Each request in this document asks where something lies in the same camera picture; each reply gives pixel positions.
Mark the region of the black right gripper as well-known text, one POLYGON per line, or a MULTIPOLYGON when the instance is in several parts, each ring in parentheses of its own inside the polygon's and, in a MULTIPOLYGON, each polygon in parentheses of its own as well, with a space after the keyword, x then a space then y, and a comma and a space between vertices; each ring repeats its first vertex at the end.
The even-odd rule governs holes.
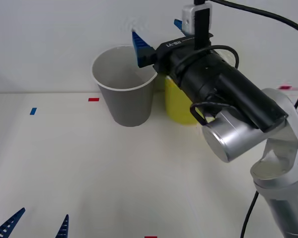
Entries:
MULTIPOLYGON (((182 31, 182 20, 174 19, 173 24, 182 31)), ((174 78, 212 78, 215 76, 214 70, 206 69, 204 62, 204 58, 211 51, 196 54, 178 66, 183 58, 195 51, 193 36, 185 36, 162 43, 155 51, 133 30, 132 42, 139 68, 154 64, 154 69, 157 72, 171 75, 174 78)))

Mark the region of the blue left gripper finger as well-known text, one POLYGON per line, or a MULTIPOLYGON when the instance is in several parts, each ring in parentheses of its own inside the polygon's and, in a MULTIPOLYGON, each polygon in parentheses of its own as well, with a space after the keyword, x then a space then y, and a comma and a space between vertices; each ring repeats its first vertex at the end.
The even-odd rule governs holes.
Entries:
POLYGON ((0 238, 8 238, 10 236, 25 211, 24 207, 21 208, 0 226, 0 238))
POLYGON ((59 231, 56 234, 56 238, 68 238, 69 233, 69 215, 66 214, 59 231))

